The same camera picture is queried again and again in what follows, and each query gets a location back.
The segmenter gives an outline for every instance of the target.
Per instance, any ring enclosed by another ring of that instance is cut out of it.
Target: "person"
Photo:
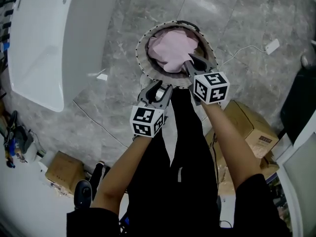
[[[213,159],[187,89],[171,97],[178,138],[172,164],[162,131],[136,137],[103,179],[92,206],[67,215],[67,235],[118,236],[127,190],[128,234],[287,236],[259,164],[218,104],[202,104],[214,128],[236,191],[233,228],[220,228]]]

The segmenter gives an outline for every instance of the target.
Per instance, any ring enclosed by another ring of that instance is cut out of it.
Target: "round basket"
[[[158,65],[155,59],[148,56],[148,41],[158,31],[164,28],[183,27],[194,32],[200,40],[199,46],[204,51],[204,58],[209,60],[212,64],[217,64],[216,57],[210,43],[205,39],[204,34],[200,32],[199,28],[187,21],[168,21],[159,24],[148,30],[138,41],[136,46],[136,59],[139,67],[145,75],[150,79],[157,81],[162,80],[165,85],[172,85],[174,88],[188,88],[192,83],[185,73],[168,73]]]

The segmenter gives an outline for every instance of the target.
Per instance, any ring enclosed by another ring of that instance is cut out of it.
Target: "white cable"
[[[30,133],[31,135],[33,134],[33,135],[35,135],[35,136],[37,137],[40,150],[42,150],[42,151],[44,151],[44,152],[46,153],[46,150],[45,150],[45,149],[42,147],[42,145],[40,144],[40,139],[39,139],[38,135],[37,135],[36,133],[34,133],[32,130],[30,130],[29,133]]]
[[[233,60],[233,59],[236,57],[236,55],[238,55],[238,53],[239,53],[240,51],[242,51],[242,50],[244,50],[244,49],[246,49],[246,48],[248,48],[248,47],[254,47],[255,49],[259,50],[259,51],[262,52],[262,53],[267,53],[266,51],[263,51],[263,50],[257,48],[257,47],[254,46],[254,45],[249,45],[249,46],[243,47],[243,48],[239,49],[239,50],[234,54],[234,56],[233,56],[232,58],[230,58],[230,59],[228,59],[226,62],[224,62],[224,63],[220,66],[220,68],[218,69],[218,71],[221,70],[221,68],[222,68],[222,66],[223,66],[224,64],[226,64],[226,63],[228,63],[229,61]]]
[[[93,120],[92,118],[90,118],[90,116],[73,100],[73,102],[75,103],[75,105],[77,105],[77,107],[82,110],[82,112],[96,125],[98,125],[99,127],[101,127],[103,130],[105,130],[113,139],[115,139],[117,142],[119,142],[122,146],[126,147],[126,145],[124,145],[121,141],[119,141],[116,137],[114,137],[112,134],[110,134],[107,129],[105,129],[102,125],[100,125],[98,122],[96,122],[95,120]]]
[[[101,70],[98,73],[90,73],[88,74],[89,77],[98,77],[103,71],[105,71],[106,69]]]

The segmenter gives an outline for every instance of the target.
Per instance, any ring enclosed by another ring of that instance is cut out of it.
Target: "electrical cable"
[[[46,150],[44,149],[44,147],[40,144],[40,139],[39,139],[39,137],[38,137],[38,135],[36,134],[36,133],[34,133],[32,130],[29,130],[29,133],[32,135],[35,135],[36,136],[36,138],[37,138],[37,140],[38,140],[38,144],[39,144],[39,146],[41,147],[41,150],[43,150],[45,153],[46,153]]]
[[[101,70],[100,72],[98,73],[91,73],[91,74],[88,74],[89,77],[98,77],[103,71],[105,71],[106,69],[103,69]]]
[[[238,55],[238,53],[239,53],[240,51],[242,51],[242,50],[244,50],[244,49],[246,49],[246,48],[248,48],[248,47],[254,47],[255,49],[257,49],[258,51],[260,51],[260,52],[262,52],[262,53],[267,53],[266,51],[263,51],[263,50],[257,48],[257,47],[254,46],[254,45],[249,45],[249,46],[243,47],[243,48],[239,49],[239,50],[233,55],[232,58],[230,58],[230,59],[228,59],[226,62],[224,62],[224,63],[219,67],[218,71],[221,70],[221,68],[222,68],[222,66],[223,66],[224,64],[226,64],[226,63],[228,63],[229,61],[233,60],[233,59],[236,57],[236,55]]]
[[[96,122],[95,120],[93,120],[74,100],[73,102],[75,103],[75,105],[96,125],[98,125],[99,127],[101,127],[103,130],[105,130],[113,139],[115,139],[117,142],[119,142],[122,146],[126,147],[126,145],[124,145],[121,141],[119,141],[116,137],[114,137],[107,129],[105,129],[102,125],[100,125],[98,122]]]
[[[222,222],[228,223],[228,224],[231,226],[231,228],[233,228],[232,225],[231,225],[231,223],[229,223],[227,220],[220,220],[219,224],[221,224]]]
[[[214,135],[213,135],[213,141],[212,141],[212,149],[213,149],[213,152],[214,152],[214,158],[215,158],[215,167],[216,167],[216,183],[217,183],[217,193],[218,193],[218,188],[219,188],[219,178],[218,178],[218,167],[217,167],[216,151],[215,151],[215,149],[214,149],[215,137],[216,137],[216,134],[214,133]]]

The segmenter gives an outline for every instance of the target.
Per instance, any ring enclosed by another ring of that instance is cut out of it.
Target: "black pants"
[[[160,130],[127,188],[127,215],[134,233],[163,231],[170,225],[183,230],[209,226],[210,220],[218,224],[214,164],[189,90],[175,89],[171,102],[178,131],[172,164]]]

